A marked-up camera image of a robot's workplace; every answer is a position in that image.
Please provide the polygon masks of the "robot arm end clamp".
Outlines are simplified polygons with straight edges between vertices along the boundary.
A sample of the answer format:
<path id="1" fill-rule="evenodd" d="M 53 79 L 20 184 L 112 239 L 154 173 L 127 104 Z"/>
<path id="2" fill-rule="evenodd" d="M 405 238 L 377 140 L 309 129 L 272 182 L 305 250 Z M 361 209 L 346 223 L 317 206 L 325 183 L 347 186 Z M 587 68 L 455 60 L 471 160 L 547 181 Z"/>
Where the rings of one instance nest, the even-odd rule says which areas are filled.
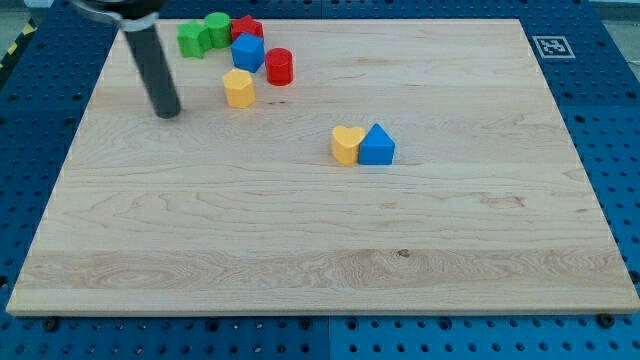
<path id="1" fill-rule="evenodd" d="M 125 32 L 150 28 L 167 3 L 167 0 L 70 0 L 80 15 L 95 22 L 115 25 Z"/>

